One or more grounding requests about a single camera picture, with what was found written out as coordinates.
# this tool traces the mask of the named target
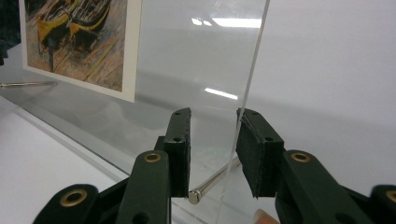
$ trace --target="picture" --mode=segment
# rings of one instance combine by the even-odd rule
[[[140,0],[20,0],[20,6],[26,69],[134,101]]]

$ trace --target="clamp jaw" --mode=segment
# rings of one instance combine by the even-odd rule
[[[260,113],[245,109],[236,152],[253,197],[275,197],[282,224],[395,223],[396,186],[376,186],[367,198],[339,185],[315,156],[283,146]]]

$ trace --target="white border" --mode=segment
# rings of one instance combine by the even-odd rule
[[[98,91],[125,101],[134,102],[135,79],[137,72],[137,52],[139,45],[141,0],[125,0],[127,2],[127,14],[125,24],[124,42],[124,63],[122,71],[122,91],[114,91],[105,87],[100,87],[88,82],[80,81],[71,77],[57,75],[48,71],[31,67],[27,64],[26,50],[26,24],[25,24],[25,5],[23,0],[20,2],[21,18],[21,52],[23,68],[47,77],[59,79],[92,91]]]

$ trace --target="hole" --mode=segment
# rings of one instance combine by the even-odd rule
[[[335,214],[335,218],[337,218],[337,220],[343,224],[356,224],[355,219],[345,213],[337,213]]]
[[[388,190],[387,191],[387,197],[393,201],[394,203],[396,203],[396,190]]]
[[[148,155],[148,160],[149,160],[149,161],[155,161],[155,160],[157,160],[157,159],[158,159],[158,156],[155,155],[155,154]]]
[[[85,189],[72,189],[67,192],[60,201],[63,207],[72,207],[82,203],[87,198],[87,191]]]
[[[133,224],[147,224],[149,223],[149,215],[146,213],[138,213],[132,219]]]
[[[161,159],[161,155],[158,153],[150,153],[145,156],[145,161],[147,162],[156,162]]]
[[[68,202],[70,202],[70,203],[72,203],[72,202],[74,202],[74,201],[77,201],[79,198],[81,198],[82,197],[82,194],[80,193],[80,192],[74,192],[74,193],[72,193],[72,194],[70,194],[67,198],[66,198],[66,200],[68,201]]]
[[[293,154],[291,154],[291,157],[295,161],[299,161],[299,162],[309,162],[311,160],[311,158],[309,158],[307,155],[305,155],[304,153],[301,153],[301,152],[293,153]]]

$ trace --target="black plastic part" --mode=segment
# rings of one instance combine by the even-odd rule
[[[164,141],[165,141],[165,136],[159,136],[157,142],[155,143],[154,150],[165,151]]]
[[[191,110],[189,108],[180,109],[173,113],[163,139],[163,150],[169,155],[170,161],[172,197],[183,198],[189,195],[190,120]]]
[[[256,111],[245,109],[241,122],[236,153],[253,197],[275,197],[284,142]]]
[[[3,43],[3,40],[0,39],[0,66],[4,65],[4,58],[7,57],[6,46]]]
[[[35,219],[35,224],[97,223],[100,217],[98,190],[91,185],[73,185],[55,194]]]
[[[116,223],[171,223],[169,158],[160,150],[140,154],[134,162]]]
[[[127,184],[128,178],[100,192],[99,197],[102,214],[99,223],[110,224],[116,221]]]
[[[369,204],[369,198],[346,187],[343,187],[349,197],[358,205],[363,213],[365,213],[371,220],[375,220],[373,218],[372,208]]]
[[[288,186],[282,181],[275,200],[276,212],[282,224],[301,224],[303,217]]]
[[[282,198],[287,192],[279,192],[278,197],[284,203],[297,204],[302,223],[374,223],[311,154],[298,150],[285,152],[281,172],[294,202],[290,197]],[[276,204],[276,210],[281,209],[282,201]]]
[[[375,186],[372,190],[369,204],[375,223],[396,223],[396,186]]]

